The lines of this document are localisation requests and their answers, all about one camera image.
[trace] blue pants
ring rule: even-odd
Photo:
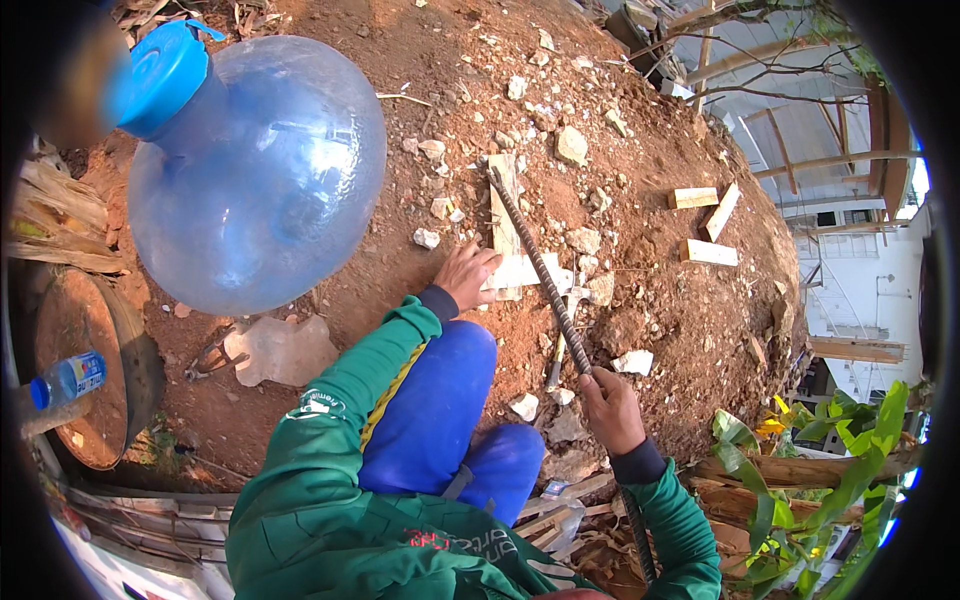
[[[364,448],[360,487],[441,495],[463,463],[474,475],[457,498],[508,525],[540,473],[543,437],[526,424],[494,429],[469,448],[496,368],[496,342],[468,321],[451,321],[413,363]]]

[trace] blue bottle cap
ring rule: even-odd
[[[130,103],[118,126],[140,138],[150,135],[177,114],[206,79],[210,57],[196,31],[215,40],[223,34],[194,19],[170,21],[144,37],[131,51],[133,78]]]
[[[30,397],[34,400],[34,406],[38,411],[50,406],[50,388],[41,377],[34,377],[30,382]]]

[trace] water bottle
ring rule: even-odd
[[[91,350],[59,360],[30,382],[30,397],[37,410],[64,406],[96,390],[107,380],[107,364]]]
[[[319,41],[259,37],[210,57],[198,29],[219,35],[174,21],[132,49],[128,218],[167,293],[250,315],[355,252],[383,183],[383,112],[363,73]]]

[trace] person's right hand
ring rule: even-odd
[[[457,302],[460,312],[464,312],[496,300],[496,290],[481,292],[480,286],[502,262],[502,254],[497,254],[490,248],[481,250],[476,244],[470,242],[453,249],[440,268],[440,272],[437,273],[433,284],[444,288]]]
[[[627,454],[646,441],[640,406],[626,379],[594,367],[593,376],[580,375],[580,391],[587,400],[590,429],[612,457]]]

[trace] yellow stripe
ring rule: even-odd
[[[394,380],[390,382],[390,387],[387,388],[387,391],[380,395],[380,398],[377,399],[370,416],[367,417],[367,424],[363,426],[363,431],[360,432],[361,452],[364,451],[364,448],[367,447],[367,443],[370,441],[370,438],[373,437],[373,428],[376,427],[376,424],[379,423],[381,419],[383,419],[383,413],[387,410],[387,402],[394,397],[396,390],[400,388],[400,384],[403,383],[404,379],[406,379],[407,373],[410,372],[410,368],[413,367],[414,363],[417,362],[417,359],[420,358],[424,348],[426,348],[426,344],[420,344],[417,346],[413,353],[410,354],[410,360],[403,364],[403,367],[400,369],[400,373],[398,373],[397,376],[394,377]]]

